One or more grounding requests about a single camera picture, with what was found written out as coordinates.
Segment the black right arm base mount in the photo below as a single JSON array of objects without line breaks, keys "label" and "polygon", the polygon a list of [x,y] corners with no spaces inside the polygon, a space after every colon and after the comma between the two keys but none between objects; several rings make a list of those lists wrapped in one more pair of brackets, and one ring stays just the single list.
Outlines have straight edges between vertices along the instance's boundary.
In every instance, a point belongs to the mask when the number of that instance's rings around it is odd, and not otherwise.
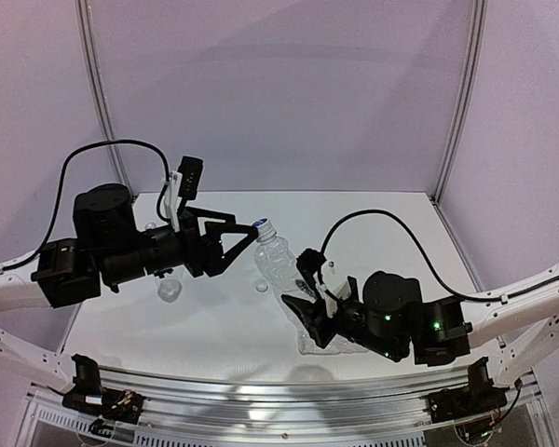
[{"label": "black right arm base mount", "polygon": [[494,413],[495,421],[503,418],[508,405],[507,393],[522,387],[522,372],[511,362],[482,357],[467,369],[467,383],[446,388],[427,395],[429,417],[432,424],[468,419],[481,414]]}]

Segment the white blue bottle cap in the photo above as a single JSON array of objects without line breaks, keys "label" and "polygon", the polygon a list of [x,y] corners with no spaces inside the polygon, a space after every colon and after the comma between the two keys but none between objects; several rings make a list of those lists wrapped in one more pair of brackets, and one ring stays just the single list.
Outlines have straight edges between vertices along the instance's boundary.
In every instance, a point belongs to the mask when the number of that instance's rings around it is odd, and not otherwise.
[{"label": "white blue bottle cap", "polygon": [[267,282],[264,279],[257,280],[254,287],[258,292],[266,292],[268,290]]},{"label": "white blue bottle cap", "polygon": [[262,218],[252,224],[257,231],[257,241],[263,242],[277,235],[277,230],[268,218]]}]

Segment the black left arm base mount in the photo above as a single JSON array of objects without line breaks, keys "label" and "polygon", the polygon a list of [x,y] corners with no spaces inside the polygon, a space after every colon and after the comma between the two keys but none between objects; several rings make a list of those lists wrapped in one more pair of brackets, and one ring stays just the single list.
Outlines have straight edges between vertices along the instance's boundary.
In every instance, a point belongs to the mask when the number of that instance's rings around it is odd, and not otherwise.
[{"label": "black left arm base mount", "polygon": [[72,356],[75,365],[73,388],[63,395],[62,406],[94,416],[91,435],[112,438],[116,422],[137,425],[145,396],[136,391],[112,389],[102,385],[98,363],[86,356]]}]

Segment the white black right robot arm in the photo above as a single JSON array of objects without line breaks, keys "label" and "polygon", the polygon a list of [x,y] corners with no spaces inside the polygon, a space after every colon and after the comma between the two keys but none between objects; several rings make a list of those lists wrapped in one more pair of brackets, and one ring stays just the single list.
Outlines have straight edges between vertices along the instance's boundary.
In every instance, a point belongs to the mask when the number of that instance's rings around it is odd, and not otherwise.
[{"label": "white black right robot arm", "polygon": [[377,271],[362,288],[353,277],[340,281],[333,262],[312,249],[297,267],[314,297],[281,300],[321,349],[340,336],[393,362],[412,356],[434,367],[521,329],[484,360],[491,385],[503,388],[559,348],[559,263],[504,288],[432,302],[415,278]]}]

